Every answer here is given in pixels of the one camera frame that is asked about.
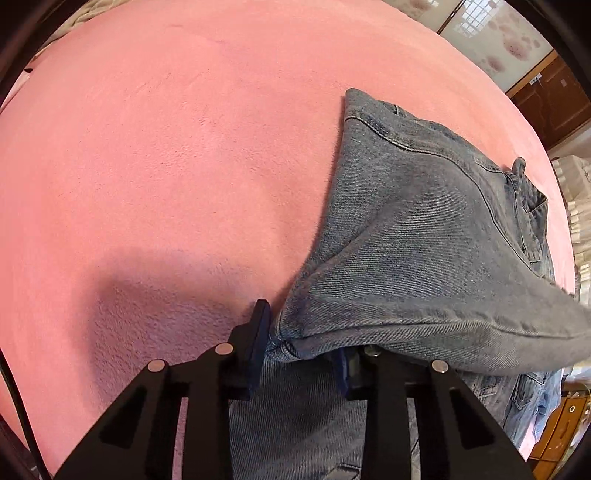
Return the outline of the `blue denim jacket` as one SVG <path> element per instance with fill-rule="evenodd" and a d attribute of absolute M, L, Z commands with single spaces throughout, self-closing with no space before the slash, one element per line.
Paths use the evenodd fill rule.
<path fill-rule="evenodd" d="M 351 89 L 317 243 L 230 408 L 238 479 L 363 479 L 367 404 L 337 352 L 446 362 L 518 450 L 539 400 L 590 354 L 590 310 L 554 281 L 548 201 L 445 126 Z"/>

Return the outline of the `wooden drawer cabinet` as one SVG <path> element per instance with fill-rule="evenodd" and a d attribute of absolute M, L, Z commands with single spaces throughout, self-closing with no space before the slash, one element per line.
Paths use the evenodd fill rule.
<path fill-rule="evenodd" d="M 553 411 L 529 458 L 536 479 L 553 479 L 575 452 L 590 425 L 590 389 L 566 382 L 559 407 Z"/>

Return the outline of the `pink bed blanket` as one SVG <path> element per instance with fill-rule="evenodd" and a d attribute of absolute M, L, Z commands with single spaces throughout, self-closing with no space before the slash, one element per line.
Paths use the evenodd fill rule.
<path fill-rule="evenodd" d="M 382 1 L 131 1 L 51 44 L 1 109 L 1 347 L 56 470 L 152 358 L 283 301 L 318 231 L 342 97 L 524 158 L 566 214 L 533 129 L 445 39 Z"/>

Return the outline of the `cream lace covered furniture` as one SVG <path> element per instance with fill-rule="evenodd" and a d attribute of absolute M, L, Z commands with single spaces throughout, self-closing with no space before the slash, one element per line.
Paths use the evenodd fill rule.
<path fill-rule="evenodd" d="M 590 159 L 555 158 L 552 166 L 565 203 L 575 263 L 576 297 L 590 306 Z"/>

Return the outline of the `brown wooden door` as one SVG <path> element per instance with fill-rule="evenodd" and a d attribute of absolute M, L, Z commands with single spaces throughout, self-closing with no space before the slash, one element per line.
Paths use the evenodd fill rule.
<path fill-rule="evenodd" d="M 590 120 L 590 99 L 565 61 L 549 53 L 506 92 L 551 149 Z"/>

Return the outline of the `floral sliding wardrobe doors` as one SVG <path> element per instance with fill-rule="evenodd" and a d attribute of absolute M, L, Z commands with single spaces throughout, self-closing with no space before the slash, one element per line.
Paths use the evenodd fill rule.
<path fill-rule="evenodd" d="M 389 4 L 446 39 L 505 92 L 553 51 L 506 1 L 391 0 Z"/>

